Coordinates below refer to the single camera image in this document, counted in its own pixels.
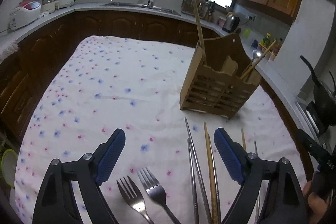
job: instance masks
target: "metal fork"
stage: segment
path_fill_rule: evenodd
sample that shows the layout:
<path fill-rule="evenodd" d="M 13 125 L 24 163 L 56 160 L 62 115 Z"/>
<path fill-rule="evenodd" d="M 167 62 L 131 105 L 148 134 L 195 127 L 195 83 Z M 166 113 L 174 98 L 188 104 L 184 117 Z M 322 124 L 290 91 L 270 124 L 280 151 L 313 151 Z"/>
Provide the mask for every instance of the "metal fork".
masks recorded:
<path fill-rule="evenodd" d="M 147 213 L 146 207 L 145 207 L 145 201 L 143 199 L 143 196 L 142 196 L 139 188 L 135 185 L 135 183 L 133 182 L 133 180 L 131 180 L 131 178 L 129 176 L 127 176 L 127 178 L 129 180 L 131 186 L 128 184 L 125 177 L 124 177 L 124 181 L 125 181 L 127 186 L 123 183 L 122 179 L 120 179 L 120 182 L 124 186 L 126 192 L 117 180 L 119 191 L 120 191 L 123 199 L 126 201 L 128 206 L 130 206 L 132 209 L 134 209 L 135 211 L 140 213 L 147 220 L 148 223 L 154 224 L 154 222 L 148 216 L 148 213 Z"/>
<path fill-rule="evenodd" d="M 166 192 L 156 177 L 154 177 L 147 167 L 142 170 L 138 170 L 137 173 L 151 200 L 163 207 L 174 224 L 181 224 L 181 222 L 179 222 L 172 211 L 168 208 L 166 204 Z"/>

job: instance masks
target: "electric kettle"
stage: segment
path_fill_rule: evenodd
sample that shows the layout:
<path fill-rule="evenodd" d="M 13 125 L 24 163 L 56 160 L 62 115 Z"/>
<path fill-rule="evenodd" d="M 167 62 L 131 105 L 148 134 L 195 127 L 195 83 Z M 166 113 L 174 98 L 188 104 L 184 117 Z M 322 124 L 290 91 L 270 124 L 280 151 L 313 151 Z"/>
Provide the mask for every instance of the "electric kettle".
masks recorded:
<path fill-rule="evenodd" d="M 237 14 L 233 12 L 229 12 L 226 16 L 226 21 L 223 25 L 222 30 L 226 32 L 234 32 L 236 28 L 238 27 L 239 22 L 240 22 L 240 19 L 237 16 Z"/>

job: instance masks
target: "frying pan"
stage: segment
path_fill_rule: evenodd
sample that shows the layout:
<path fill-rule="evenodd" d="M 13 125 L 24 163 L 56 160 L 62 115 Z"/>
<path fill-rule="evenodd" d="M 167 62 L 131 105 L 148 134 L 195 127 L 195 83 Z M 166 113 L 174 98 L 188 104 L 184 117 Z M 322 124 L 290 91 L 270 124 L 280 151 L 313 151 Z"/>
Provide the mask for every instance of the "frying pan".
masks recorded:
<path fill-rule="evenodd" d="M 314 100 L 316 106 L 316 112 L 324 124 L 335 126 L 336 125 L 336 85 L 335 80 L 331 72 L 329 71 L 334 83 L 334 91 L 332 92 L 328 86 L 319 81 L 312 65 L 302 55 L 300 56 L 302 61 L 308 66 L 314 86 Z"/>

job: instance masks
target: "pan handle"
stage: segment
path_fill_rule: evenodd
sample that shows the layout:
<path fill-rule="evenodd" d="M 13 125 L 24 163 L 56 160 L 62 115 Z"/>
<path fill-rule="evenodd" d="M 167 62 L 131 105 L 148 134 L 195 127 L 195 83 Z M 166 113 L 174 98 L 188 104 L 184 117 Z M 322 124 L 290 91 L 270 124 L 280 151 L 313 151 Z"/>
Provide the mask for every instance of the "pan handle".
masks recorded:
<path fill-rule="evenodd" d="M 334 83 L 334 92 L 333 92 L 333 96 L 335 96 L 335 95 L 336 95 L 336 84 L 335 84 L 335 79 L 334 79 L 334 77 L 333 77 L 331 71 L 329 71 L 329 74 L 330 74 L 331 78 L 333 79 L 333 83 Z"/>
<path fill-rule="evenodd" d="M 314 84 L 315 84 L 317 87 L 320 87 L 320 86 L 321 86 L 321 83 L 320 83 L 320 81 L 317 79 L 317 76 L 316 76 L 316 74 L 315 74 L 315 71 L 314 71 L 312 65 L 311 65 L 311 64 L 308 62 L 308 60 L 305 59 L 302 55 L 300 55 L 300 58 L 301 58 L 301 60 L 308 66 Z"/>

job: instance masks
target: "white countertop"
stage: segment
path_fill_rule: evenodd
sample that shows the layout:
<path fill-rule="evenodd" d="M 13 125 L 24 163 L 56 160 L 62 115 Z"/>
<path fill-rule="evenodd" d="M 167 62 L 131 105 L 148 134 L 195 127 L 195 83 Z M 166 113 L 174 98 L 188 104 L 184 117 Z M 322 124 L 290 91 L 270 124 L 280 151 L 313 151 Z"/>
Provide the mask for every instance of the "white countertop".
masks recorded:
<path fill-rule="evenodd" d="M 36 31 L 37 29 L 43 27 L 44 25 L 62 17 L 67 14 L 70 14 L 74 11 L 84 11 L 84 10 L 118 10 L 118 11 L 127 11 L 127 12 L 139 12 L 151 15 L 159 15 L 168 18 L 174 18 L 177 20 L 196 23 L 195 17 L 181 14 L 181 16 L 168 14 L 160 12 L 157 10 L 146 9 L 146 8 L 136 8 L 136 7 L 116 7 L 116 6 L 103 6 L 102 3 L 85 3 L 85 4 L 76 4 L 72 7 L 63 8 L 56 10 L 50 15 L 46 15 L 40 19 L 37 19 L 32 24 L 18 29 L 14 32 L 10 32 L 6 35 L 0 37 L 0 63 L 8 57 L 11 53 L 17 51 L 17 44 L 23 40 L 25 37 Z M 201 20 L 201 25 L 208 29 L 214 30 L 218 35 L 225 36 L 228 35 L 227 32 L 223 31 L 218 25 L 211 22 Z M 253 48 L 247 43 L 246 39 L 242 39 L 242 44 L 246 54 L 249 58 L 252 58 Z M 272 68 L 272 66 L 267 62 L 267 60 L 262 60 L 256 67 L 257 71 L 261 76 L 266 80 L 266 82 L 271 86 L 275 91 L 276 95 L 282 101 L 290 116 L 293 118 L 296 126 L 302 128 L 305 132 L 309 133 L 310 129 L 307 122 L 304 120 L 299 109 L 295 105 L 295 102 L 300 100 L 296 95 L 292 94 L 288 89 L 287 83 L 284 79 Z"/>

